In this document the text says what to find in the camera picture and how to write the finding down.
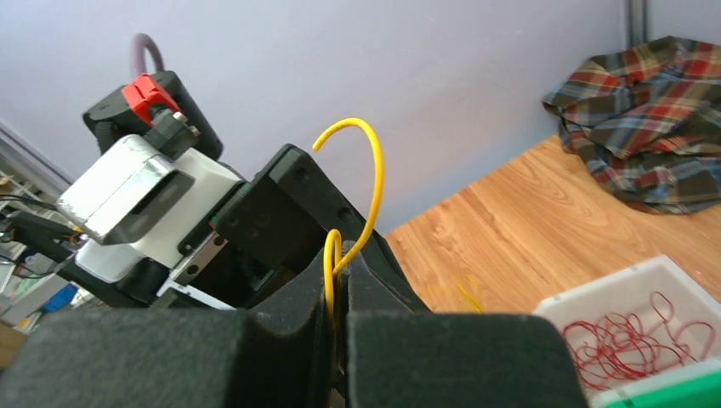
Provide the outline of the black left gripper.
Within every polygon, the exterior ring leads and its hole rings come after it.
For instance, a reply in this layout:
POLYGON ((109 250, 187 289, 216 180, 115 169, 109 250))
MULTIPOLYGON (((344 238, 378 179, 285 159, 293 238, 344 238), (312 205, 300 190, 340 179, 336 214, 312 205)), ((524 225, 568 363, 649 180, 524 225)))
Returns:
POLYGON ((250 309, 300 274, 326 234, 358 239, 365 218, 298 147, 283 146, 250 182, 197 180, 160 222, 179 255, 160 308, 250 309))

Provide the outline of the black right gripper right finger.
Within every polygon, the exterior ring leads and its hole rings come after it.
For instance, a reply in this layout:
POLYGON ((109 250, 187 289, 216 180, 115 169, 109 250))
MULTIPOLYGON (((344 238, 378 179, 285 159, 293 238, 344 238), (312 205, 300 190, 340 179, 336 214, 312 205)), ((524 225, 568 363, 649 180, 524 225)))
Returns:
POLYGON ((343 278, 348 407, 585 407, 559 331, 533 314, 433 313, 386 243, 343 278))

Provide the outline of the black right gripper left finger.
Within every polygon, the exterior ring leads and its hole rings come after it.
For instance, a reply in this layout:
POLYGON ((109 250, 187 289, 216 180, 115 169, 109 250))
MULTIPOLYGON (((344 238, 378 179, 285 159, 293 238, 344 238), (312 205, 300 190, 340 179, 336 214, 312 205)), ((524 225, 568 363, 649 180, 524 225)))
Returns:
POLYGON ((1 377, 4 407, 326 407, 323 257, 253 309, 57 313, 1 377))

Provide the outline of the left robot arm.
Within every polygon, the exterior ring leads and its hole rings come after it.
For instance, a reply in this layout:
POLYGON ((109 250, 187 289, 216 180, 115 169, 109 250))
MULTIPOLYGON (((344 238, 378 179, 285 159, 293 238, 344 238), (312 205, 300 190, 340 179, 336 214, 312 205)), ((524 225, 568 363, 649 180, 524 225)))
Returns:
POLYGON ((321 258, 326 237, 350 272, 364 261, 405 306, 416 297, 386 240, 311 155, 282 146, 252 178, 172 71, 142 74, 87 110, 99 159, 47 205, 1 218, 21 244, 4 268, 41 301, 68 285, 121 308, 251 308, 321 258))

